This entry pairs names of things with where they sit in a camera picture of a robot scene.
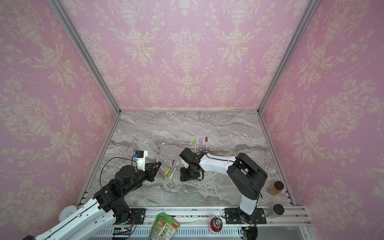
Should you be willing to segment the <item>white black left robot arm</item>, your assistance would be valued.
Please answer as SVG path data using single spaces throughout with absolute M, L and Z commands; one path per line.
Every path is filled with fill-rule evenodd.
M 143 170 L 125 165 L 92 199 L 50 230 L 25 240 L 88 240 L 100 229 L 128 222 L 133 216 L 125 196 L 140 188 L 144 182 L 153 182 L 161 162 L 145 164 Z

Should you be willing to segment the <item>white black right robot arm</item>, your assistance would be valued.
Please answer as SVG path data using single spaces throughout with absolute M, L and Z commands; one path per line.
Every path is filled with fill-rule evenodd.
M 260 220 L 255 216 L 258 201 L 263 197 L 268 174 L 248 155 L 239 153 L 235 157 L 214 156 L 208 151 L 194 153 L 185 148 L 180 158 L 188 166 L 180 169 L 180 181 L 202 181 L 206 172 L 214 172 L 229 176 L 241 193 L 237 215 L 246 224 L 256 224 Z

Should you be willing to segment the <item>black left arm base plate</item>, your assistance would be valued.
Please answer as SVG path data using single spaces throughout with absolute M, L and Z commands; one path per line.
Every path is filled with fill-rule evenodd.
M 122 225 L 143 225 L 146 215 L 145 208 L 133 208 L 123 213 L 122 218 L 120 219 L 119 224 Z

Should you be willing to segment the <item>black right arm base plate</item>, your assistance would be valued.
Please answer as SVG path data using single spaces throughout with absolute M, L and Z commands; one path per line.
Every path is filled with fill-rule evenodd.
M 251 215 L 247 215 L 240 208 L 225 208 L 224 218 L 229 225 L 264 225 L 267 223 L 264 209 L 256 208 Z

